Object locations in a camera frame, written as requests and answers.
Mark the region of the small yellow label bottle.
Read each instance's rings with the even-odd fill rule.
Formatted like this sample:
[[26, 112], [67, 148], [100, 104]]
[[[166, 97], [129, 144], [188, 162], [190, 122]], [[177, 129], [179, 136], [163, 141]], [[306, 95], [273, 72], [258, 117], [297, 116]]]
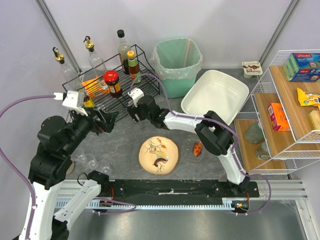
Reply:
[[88, 94], [84, 94], [83, 104], [86, 108], [94, 108], [95, 104]]

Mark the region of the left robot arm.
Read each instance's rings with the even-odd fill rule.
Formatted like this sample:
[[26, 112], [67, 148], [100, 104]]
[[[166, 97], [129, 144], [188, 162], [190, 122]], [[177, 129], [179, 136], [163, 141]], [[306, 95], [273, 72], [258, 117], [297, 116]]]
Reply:
[[101, 192], [109, 190], [109, 176], [94, 170], [74, 197], [55, 211], [58, 193], [72, 164], [72, 153], [89, 132], [110, 133], [119, 114], [95, 108], [86, 111], [88, 115], [71, 111], [69, 123], [58, 115], [43, 121], [37, 134], [39, 145], [28, 174], [35, 196], [29, 200], [19, 240], [66, 240], [87, 205]]

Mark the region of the floral ceramic plate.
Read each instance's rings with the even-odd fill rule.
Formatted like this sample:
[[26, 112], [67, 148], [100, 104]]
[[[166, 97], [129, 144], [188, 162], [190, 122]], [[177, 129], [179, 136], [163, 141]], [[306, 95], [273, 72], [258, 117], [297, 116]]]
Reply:
[[138, 153], [138, 162], [146, 172], [163, 176], [171, 173], [180, 158], [178, 145], [170, 138], [153, 136], [143, 142]]

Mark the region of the clear glass plate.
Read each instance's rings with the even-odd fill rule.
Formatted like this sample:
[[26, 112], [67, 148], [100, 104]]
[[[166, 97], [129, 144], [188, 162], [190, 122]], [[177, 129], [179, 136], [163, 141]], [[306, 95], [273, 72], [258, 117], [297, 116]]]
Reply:
[[205, 162], [207, 151], [199, 138], [189, 135], [181, 143], [180, 157], [184, 162], [199, 165]]

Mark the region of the red lid sauce jar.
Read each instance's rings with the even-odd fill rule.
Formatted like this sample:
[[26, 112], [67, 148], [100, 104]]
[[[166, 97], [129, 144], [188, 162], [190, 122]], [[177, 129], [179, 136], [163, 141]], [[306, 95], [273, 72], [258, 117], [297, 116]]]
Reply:
[[115, 70], [108, 70], [103, 75], [104, 81], [108, 86], [109, 93], [113, 98], [119, 98], [123, 94], [120, 84], [118, 72]]

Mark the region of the yellow cap chili sauce bottle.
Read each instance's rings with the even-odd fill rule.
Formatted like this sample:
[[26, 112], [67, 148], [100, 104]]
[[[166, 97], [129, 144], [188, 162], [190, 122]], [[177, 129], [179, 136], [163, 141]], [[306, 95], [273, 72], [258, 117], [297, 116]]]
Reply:
[[135, 52], [133, 50], [129, 50], [127, 52], [127, 58], [128, 58], [129, 74], [132, 79], [132, 82], [134, 85], [138, 85], [142, 80], [140, 78], [141, 70], [140, 70], [139, 62]]

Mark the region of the dark soy sauce bottle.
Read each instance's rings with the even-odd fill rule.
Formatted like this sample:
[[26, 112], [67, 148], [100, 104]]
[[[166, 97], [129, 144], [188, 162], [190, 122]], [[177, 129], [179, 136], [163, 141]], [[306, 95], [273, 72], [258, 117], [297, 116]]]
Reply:
[[117, 36], [119, 39], [119, 46], [117, 50], [118, 50], [118, 55], [121, 62], [121, 67], [123, 72], [126, 75], [129, 75], [130, 71], [129, 71], [129, 62], [128, 62], [127, 52], [131, 50], [131, 47], [127, 43], [127, 40], [125, 38], [125, 32], [123, 29], [117, 30]]

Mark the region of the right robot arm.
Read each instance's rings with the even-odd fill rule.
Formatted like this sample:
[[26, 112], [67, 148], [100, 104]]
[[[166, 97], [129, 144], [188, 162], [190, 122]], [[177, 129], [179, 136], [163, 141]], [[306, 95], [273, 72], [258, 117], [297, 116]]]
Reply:
[[235, 153], [236, 133], [214, 111], [196, 116], [160, 108], [150, 95], [131, 98], [127, 111], [135, 122], [148, 120], [158, 129], [181, 130], [198, 136], [204, 148], [218, 157], [232, 192], [247, 191], [250, 177], [241, 166]]

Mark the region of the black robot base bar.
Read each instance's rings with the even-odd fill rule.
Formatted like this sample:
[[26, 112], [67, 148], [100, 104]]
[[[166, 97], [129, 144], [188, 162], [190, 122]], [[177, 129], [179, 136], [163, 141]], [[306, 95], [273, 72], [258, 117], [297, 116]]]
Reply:
[[217, 179], [117, 179], [110, 180], [101, 188], [100, 197], [136, 203], [159, 203], [183, 200], [204, 201], [205, 198], [258, 198], [258, 185], [251, 181], [245, 189], [238, 189], [227, 181]]

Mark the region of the wide glass jar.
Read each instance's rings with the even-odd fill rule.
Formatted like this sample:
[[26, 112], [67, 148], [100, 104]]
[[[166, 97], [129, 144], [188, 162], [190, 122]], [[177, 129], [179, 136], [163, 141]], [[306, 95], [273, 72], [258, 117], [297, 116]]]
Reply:
[[95, 107], [101, 111], [104, 111], [106, 109], [106, 107], [103, 104], [97, 104]]

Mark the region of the glass oil bottle gold spout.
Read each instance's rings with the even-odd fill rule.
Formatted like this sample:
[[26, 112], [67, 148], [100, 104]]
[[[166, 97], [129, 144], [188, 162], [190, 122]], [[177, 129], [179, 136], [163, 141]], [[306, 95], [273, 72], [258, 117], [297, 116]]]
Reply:
[[105, 62], [104, 62], [103, 58], [96, 52], [95, 45], [91, 41], [90, 36], [87, 35], [84, 38], [83, 42], [85, 43], [85, 48], [88, 50], [88, 53], [89, 53], [88, 60], [89, 60], [89, 63], [91, 65], [94, 73], [95, 73], [95, 76], [96, 76], [98, 82], [100, 83], [101, 87], [103, 89], [105, 89], [106, 83], [104, 80], [104, 74], [107, 71]]

